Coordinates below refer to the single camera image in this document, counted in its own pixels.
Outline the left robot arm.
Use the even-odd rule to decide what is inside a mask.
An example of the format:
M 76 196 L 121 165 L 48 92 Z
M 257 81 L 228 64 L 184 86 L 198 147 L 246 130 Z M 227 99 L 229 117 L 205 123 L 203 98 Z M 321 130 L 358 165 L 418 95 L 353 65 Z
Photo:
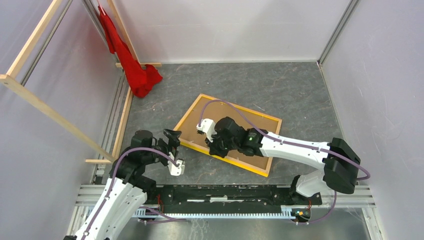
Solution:
M 156 181 L 144 175 L 146 166 L 161 163 L 172 176 L 183 174 L 184 161 L 177 159 L 181 131 L 164 129 L 156 139 L 148 130 L 138 130 L 113 163 L 106 186 L 91 214 L 66 240 L 115 240 L 136 210 L 157 198 Z

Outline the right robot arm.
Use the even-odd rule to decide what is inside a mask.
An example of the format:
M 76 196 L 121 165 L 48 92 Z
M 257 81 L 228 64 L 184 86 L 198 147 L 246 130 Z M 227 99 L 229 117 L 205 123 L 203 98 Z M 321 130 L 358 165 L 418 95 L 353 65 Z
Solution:
M 313 194 L 333 190 L 353 194 L 358 180 L 361 160 L 341 138 L 331 142 L 313 142 L 288 138 L 265 129 L 238 125 L 232 118 L 218 122 L 205 118 L 196 126 L 199 134 L 205 134 L 209 154 L 224 158 L 230 151 L 253 157 L 282 158 L 315 168 L 292 181 L 289 199 L 302 204 Z

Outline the yellow picture frame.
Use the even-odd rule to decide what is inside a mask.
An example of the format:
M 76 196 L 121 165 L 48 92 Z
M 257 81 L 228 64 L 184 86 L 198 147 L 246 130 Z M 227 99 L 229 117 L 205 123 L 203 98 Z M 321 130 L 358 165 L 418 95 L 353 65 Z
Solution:
M 214 99 L 215 98 L 212 96 L 203 93 L 199 94 L 174 127 L 175 131 L 182 132 L 179 138 L 181 145 L 207 156 L 209 155 L 209 148 L 207 148 L 205 143 L 206 135 L 198 134 L 196 126 L 198 125 L 200 113 L 204 105 Z M 280 133 L 283 123 L 282 119 L 237 104 L 233 104 L 233 106 L 260 129 L 267 130 L 277 135 Z M 245 129 L 252 127 L 236 110 L 221 102 L 212 102 L 208 104 L 202 117 L 212 119 L 216 123 L 224 117 L 231 117 L 239 126 Z M 214 156 L 214 158 L 264 177 L 269 175 L 273 160 L 272 157 L 245 156 L 237 150 L 230 151 L 224 158 L 219 156 Z

